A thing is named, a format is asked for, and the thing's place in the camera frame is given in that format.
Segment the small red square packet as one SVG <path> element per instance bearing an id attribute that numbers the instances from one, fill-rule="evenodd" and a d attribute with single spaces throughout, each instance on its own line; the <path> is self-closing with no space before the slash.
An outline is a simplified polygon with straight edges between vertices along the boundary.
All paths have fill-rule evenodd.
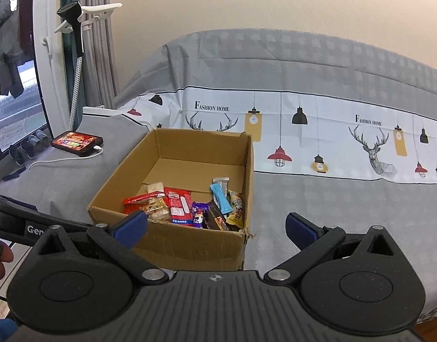
<path id="1" fill-rule="evenodd" d="M 140 204 L 140 203 L 127 204 L 127 205 L 124 205 L 123 212 L 126 215 L 129 215 L 135 211 L 145 211 L 145 208 L 146 208 L 146 204 Z"/>

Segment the long red snack stick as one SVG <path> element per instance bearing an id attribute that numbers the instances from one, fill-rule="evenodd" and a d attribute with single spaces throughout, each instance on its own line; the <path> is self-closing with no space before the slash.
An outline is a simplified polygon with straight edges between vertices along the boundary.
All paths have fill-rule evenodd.
<path id="1" fill-rule="evenodd" d="M 163 198 L 165 196 L 163 191 L 148 192 L 142 195 L 125 198 L 123 205 L 139 204 L 140 202 L 149 200 L 151 198 Z"/>

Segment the gold candy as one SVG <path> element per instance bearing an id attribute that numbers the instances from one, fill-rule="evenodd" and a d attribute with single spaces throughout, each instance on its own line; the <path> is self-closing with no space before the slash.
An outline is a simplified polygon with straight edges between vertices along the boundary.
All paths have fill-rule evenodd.
<path id="1" fill-rule="evenodd" d="M 144 212 L 151 219 L 163 219 L 163 217 L 168 216 L 170 213 L 164 198 L 151 198 L 146 203 Z"/>

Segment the clear rice cracker packet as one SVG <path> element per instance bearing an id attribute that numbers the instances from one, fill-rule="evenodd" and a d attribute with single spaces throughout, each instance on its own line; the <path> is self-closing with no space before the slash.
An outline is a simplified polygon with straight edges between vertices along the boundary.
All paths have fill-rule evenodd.
<path id="1" fill-rule="evenodd" d="M 170 221 L 171 213 L 167 203 L 167 197 L 164 192 L 162 182 L 149 184 L 147 192 L 150 195 L 147 204 L 147 215 L 150 219 Z"/>

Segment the red white snack packet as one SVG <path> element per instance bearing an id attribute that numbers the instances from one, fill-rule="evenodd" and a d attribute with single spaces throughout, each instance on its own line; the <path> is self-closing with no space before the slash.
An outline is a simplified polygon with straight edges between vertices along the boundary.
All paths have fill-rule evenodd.
<path id="1" fill-rule="evenodd" d="M 191 192 L 178 188 L 164 188 L 171 222 L 176 225 L 193 226 Z"/>

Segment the yellow snack bar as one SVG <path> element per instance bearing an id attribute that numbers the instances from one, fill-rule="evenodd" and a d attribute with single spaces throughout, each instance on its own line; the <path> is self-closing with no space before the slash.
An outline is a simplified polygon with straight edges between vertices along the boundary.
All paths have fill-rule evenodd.
<path id="1" fill-rule="evenodd" d="M 238 229 L 244 228 L 243 202 L 242 195 L 238 192 L 228 191 L 229 204 L 232 211 L 227 215 L 226 222 L 228 225 L 236 226 Z"/>

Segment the purple chocolate bar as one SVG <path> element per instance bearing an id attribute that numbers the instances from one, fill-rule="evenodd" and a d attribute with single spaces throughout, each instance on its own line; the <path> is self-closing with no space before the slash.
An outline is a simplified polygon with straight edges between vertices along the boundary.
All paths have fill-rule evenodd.
<path id="1" fill-rule="evenodd" d="M 195 228 L 206 229 L 207 213 L 209 210 L 209 203 L 193 202 L 191 206 L 192 224 Z"/>

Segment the dark brown chocolate bar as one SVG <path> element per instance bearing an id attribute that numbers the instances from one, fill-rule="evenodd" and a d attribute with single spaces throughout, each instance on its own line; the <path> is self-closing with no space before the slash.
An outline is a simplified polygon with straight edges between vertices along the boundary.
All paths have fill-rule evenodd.
<path id="1" fill-rule="evenodd" d="M 208 203 L 208 209 L 205 214 L 205 224 L 209 229 L 219 231 L 229 230 L 223 214 L 213 200 Z"/>

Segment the small light blue packet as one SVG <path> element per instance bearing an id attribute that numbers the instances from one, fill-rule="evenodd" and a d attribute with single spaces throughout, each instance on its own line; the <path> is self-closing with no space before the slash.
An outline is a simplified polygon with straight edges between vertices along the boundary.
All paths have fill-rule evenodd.
<path id="1" fill-rule="evenodd" d="M 223 192 L 220 184 L 211 184 L 210 189 L 214 199 L 216 200 L 216 204 L 220 209 L 220 212 L 223 213 L 223 215 L 228 215 L 231 213 L 232 206 L 228 202 L 228 199 L 226 198 L 226 195 Z"/>

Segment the silver foil snack packet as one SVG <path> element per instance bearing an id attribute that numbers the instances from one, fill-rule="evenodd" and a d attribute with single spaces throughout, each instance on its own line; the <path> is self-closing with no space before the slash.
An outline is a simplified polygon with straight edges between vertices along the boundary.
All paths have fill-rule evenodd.
<path id="1" fill-rule="evenodd" d="M 228 183 L 229 183 L 229 177 L 219 177 L 219 178 L 213 178 L 212 180 L 213 184 L 218 184 L 223 191 L 224 195 L 228 194 Z"/>

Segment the shoes outside window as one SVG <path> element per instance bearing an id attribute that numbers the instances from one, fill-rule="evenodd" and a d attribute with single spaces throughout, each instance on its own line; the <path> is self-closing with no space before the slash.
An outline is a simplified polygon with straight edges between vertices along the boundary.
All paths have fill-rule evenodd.
<path id="1" fill-rule="evenodd" d="M 20 145 L 11 145 L 9 155 L 15 161 L 17 166 L 24 166 L 25 158 L 34 159 L 37 154 L 46 149 L 51 142 L 51 138 L 42 130 L 37 130 L 29 135 L 27 139 L 21 141 Z"/>

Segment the black smartphone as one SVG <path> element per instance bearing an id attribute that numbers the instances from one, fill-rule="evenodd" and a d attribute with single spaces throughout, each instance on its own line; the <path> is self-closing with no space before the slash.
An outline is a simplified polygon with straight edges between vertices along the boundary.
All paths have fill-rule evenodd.
<path id="1" fill-rule="evenodd" d="M 102 137 L 75 131 L 66 131 L 51 141 L 51 147 L 81 158 L 95 153 L 102 144 Z"/>

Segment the grey patterned sofa cover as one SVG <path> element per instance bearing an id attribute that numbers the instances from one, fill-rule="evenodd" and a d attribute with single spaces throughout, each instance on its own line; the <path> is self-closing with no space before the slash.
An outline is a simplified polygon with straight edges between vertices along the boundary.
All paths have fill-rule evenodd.
<path id="1" fill-rule="evenodd" d="M 156 126 L 252 136 L 255 180 L 248 269 L 291 255 L 283 223 L 385 226 L 437 316 L 437 70 L 359 42 L 301 32 L 196 32 L 146 59 L 115 100 L 88 108 L 80 130 L 104 139 L 87 161 L 59 150 L 0 194 L 62 219 L 90 222 L 87 205 Z"/>

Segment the grey curtain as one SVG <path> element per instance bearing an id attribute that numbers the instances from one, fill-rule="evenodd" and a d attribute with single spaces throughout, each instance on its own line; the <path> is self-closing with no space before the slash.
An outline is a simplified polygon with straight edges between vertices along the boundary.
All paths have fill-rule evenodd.
<path id="1" fill-rule="evenodd" d="M 104 5 L 110 0 L 79 0 L 82 5 Z M 83 31 L 83 81 L 86 104 L 114 108 L 119 83 L 115 69 L 111 19 L 94 22 Z"/>

